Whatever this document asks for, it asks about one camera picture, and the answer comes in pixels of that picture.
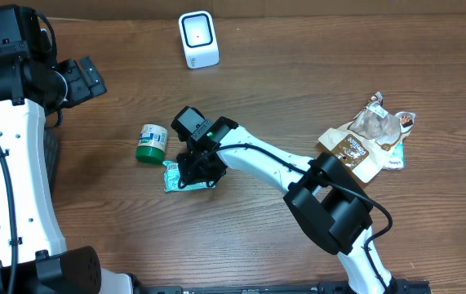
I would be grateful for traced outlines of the teal snack packet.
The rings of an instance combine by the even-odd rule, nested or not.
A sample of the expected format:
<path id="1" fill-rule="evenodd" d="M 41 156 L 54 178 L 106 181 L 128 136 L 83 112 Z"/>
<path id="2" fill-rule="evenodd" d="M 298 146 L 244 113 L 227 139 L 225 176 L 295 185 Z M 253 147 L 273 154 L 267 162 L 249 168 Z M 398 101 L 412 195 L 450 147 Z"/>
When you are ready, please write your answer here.
<path id="1" fill-rule="evenodd" d="M 178 168 L 178 163 L 166 160 L 162 162 L 162 165 L 166 168 L 165 173 L 164 173 L 164 182 L 165 182 L 164 191 L 166 193 L 186 192 L 186 191 L 193 191 L 193 190 L 198 190 L 198 189 L 208 189 L 207 184 L 204 182 L 187 185 L 181 189 L 179 187 L 180 171 Z"/>

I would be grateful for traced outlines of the green lid white jar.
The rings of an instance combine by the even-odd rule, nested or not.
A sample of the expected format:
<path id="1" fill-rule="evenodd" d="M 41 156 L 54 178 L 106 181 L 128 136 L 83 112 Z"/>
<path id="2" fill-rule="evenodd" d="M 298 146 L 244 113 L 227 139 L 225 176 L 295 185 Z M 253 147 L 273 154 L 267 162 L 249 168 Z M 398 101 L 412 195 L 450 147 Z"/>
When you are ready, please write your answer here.
<path id="1" fill-rule="evenodd" d="M 155 124 L 143 125 L 135 158 L 140 163 L 161 165 L 165 158 L 168 130 Z"/>

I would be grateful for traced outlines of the beige brown bag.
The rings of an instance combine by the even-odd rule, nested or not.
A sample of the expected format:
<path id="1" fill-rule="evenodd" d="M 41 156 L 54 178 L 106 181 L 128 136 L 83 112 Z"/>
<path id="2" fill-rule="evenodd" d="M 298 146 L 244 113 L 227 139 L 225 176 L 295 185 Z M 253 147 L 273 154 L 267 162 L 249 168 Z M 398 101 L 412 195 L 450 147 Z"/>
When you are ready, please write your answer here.
<path id="1" fill-rule="evenodd" d="M 383 107 L 383 96 L 376 92 L 351 121 L 328 129 L 318 141 L 361 182 L 368 183 L 389 162 L 414 124 L 414 113 L 389 113 Z"/>

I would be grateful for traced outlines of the teal white tissue pack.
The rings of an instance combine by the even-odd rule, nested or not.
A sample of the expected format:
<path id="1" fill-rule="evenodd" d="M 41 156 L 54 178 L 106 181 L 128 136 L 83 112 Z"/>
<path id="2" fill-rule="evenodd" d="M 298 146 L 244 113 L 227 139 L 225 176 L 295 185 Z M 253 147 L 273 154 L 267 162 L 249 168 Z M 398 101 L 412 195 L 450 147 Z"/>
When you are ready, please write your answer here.
<path id="1" fill-rule="evenodd" d="M 399 142 L 388 161 L 384 164 L 384 170 L 402 170 L 406 167 L 403 142 Z"/>

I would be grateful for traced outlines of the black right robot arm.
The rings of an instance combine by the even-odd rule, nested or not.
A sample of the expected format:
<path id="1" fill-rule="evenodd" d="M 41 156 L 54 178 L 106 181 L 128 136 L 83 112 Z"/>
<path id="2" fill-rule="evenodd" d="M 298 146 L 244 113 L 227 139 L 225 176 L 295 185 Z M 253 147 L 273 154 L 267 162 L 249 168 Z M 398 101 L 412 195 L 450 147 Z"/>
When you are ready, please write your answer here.
<path id="1" fill-rule="evenodd" d="M 390 213 L 369 198 L 335 156 L 299 156 L 272 146 L 230 118 L 212 122 L 194 107 L 184 107 L 171 123 L 187 145 L 178 154 L 179 188 L 211 188 L 228 169 L 250 174 L 278 189 L 306 236 L 339 258 L 348 285 L 356 293 L 394 293 L 397 282 L 383 266 L 374 241 L 388 232 L 373 232 L 371 210 Z"/>

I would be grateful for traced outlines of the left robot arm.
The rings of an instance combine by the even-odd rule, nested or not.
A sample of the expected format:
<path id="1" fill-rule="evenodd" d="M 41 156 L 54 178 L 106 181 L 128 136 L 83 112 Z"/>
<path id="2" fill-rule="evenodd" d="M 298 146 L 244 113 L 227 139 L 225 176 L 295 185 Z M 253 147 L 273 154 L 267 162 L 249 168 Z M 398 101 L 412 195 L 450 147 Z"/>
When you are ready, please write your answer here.
<path id="1" fill-rule="evenodd" d="M 0 6 L 0 293 L 133 292 L 94 248 L 67 248 L 47 175 L 47 116 L 105 91 L 91 59 L 58 61 L 43 14 Z"/>

